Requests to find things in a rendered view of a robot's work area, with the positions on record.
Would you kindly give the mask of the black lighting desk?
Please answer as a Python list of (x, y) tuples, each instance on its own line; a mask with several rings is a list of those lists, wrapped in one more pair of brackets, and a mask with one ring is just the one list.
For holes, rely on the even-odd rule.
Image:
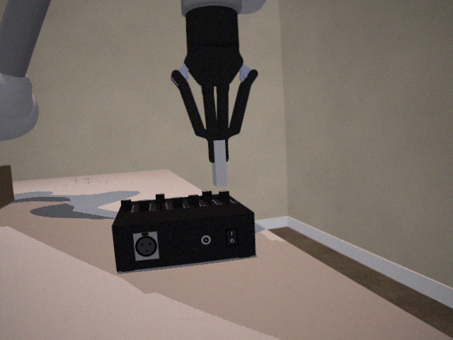
[(229, 191), (121, 200), (112, 232), (117, 272), (256, 255), (254, 212)]

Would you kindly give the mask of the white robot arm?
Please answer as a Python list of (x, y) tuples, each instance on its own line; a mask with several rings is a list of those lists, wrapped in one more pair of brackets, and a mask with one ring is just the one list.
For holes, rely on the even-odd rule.
[[(30, 132), (39, 116), (26, 74), (51, 0), (8, 0), (0, 23), (0, 141)], [(181, 0), (181, 13), (227, 6), (239, 14), (260, 10), (266, 0)], [(33, 96), (33, 100), (32, 100)]]

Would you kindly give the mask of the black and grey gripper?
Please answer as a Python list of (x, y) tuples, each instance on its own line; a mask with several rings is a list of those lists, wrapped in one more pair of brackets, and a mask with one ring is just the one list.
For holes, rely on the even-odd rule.
[[(236, 10), (227, 6), (201, 6), (187, 12), (185, 22), (187, 56), (184, 65), (172, 71), (171, 80), (180, 90), (195, 134), (208, 141), (213, 185), (227, 186), (228, 140), (241, 131), (251, 84), (258, 72), (243, 64)], [(188, 72), (202, 87), (206, 129), (188, 84)], [(241, 83), (229, 125), (229, 84), (238, 72)], [(217, 87), (217, 116), (214, 86)]]

